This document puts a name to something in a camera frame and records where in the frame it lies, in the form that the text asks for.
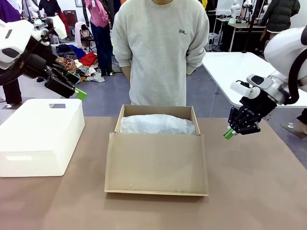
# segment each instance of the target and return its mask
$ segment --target black pants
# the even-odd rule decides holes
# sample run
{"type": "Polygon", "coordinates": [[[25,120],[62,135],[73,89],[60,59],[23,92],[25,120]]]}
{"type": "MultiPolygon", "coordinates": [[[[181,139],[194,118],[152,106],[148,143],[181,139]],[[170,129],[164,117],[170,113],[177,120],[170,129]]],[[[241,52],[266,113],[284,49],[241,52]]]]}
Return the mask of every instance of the black pants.
{"type": "Polygon", "coordinates": [[[98,66],[102,75],[108,75],[112,72],[112,44],[110,38],[110,26],[107,24],[104,28],[95,26],[91,23],[93,37],[96,43],[98,66]]]}
{"type": "Polygon", "coordinates": [[[302,115],[297,118],[300,122],[307,125],[307,109],[304,109],[302,115]]]}
{"type": "Polygon", "coordinates": [[[18,104],[22,101],[18,79],[4,85],[3,90],[7,104],[18,104]]]}

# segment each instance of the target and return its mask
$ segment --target red garment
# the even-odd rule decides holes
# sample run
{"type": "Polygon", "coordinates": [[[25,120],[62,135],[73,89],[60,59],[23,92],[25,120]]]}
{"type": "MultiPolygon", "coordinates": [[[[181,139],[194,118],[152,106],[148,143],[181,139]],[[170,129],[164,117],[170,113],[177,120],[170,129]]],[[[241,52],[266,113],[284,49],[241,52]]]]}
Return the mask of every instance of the red garment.
{"type": "Polygon", "coordinates": [[[61,12],[61,13],[59,14],[59,18],[62,20],[62,22],[63,22],[64,25],[65,25],[66,34],[69,35],[69,27],[68,27],[68,24],[67,24],[67,20],[66,20],[65,14],[64,14],[63,12],[61,12]]]}
{"type": "Polygon", "coordinates": [[[86,54],[83,58],[79,59],[79,62],[81,62],[84,66],[91,66],[95,63],[97,59],[97,55],[90,52],[86,54]]]}

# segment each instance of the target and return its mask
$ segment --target gray sweatshirt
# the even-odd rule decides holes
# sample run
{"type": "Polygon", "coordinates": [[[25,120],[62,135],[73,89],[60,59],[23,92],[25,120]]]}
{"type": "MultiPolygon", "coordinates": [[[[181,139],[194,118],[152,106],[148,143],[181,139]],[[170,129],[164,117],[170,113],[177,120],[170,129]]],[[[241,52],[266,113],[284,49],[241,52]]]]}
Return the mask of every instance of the gray sweatshirt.
{"type": "Polygon", "coordinates": [[[208,35],[198,0],[127,0],[115,17],[112,45],[119,65],[131,65],[131,102],[185,106],[186,77],[201,65],[208,35]]]}

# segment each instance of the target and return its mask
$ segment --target pile of clothes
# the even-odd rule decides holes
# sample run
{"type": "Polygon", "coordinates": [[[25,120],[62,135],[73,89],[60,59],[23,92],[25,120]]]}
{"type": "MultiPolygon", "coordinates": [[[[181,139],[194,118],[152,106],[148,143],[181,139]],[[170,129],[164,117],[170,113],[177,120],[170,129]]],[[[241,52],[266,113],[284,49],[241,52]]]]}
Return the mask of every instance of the pile of clothes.
{"type": "Polygon", "coordinates": [[[61,44],[56,48],[57,62],[62,64],[67,71],[73,73],[81,81],[104,82],[98,67],[98,57],[90,52],[86,53],[82,48],[73,45],[61,44]]]}

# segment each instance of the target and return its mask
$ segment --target white plastic bin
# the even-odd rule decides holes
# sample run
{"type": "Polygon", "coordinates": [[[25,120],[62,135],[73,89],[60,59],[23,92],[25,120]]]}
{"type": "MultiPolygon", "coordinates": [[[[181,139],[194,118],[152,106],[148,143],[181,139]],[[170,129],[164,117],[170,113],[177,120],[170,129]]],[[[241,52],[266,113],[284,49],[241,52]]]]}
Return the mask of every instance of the white plastic bin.
{"type": "Polygon", "coordinates": [[[62,176],[83,128],[79,99],[26,101],[0,126],[0,177],[62,176]]]}

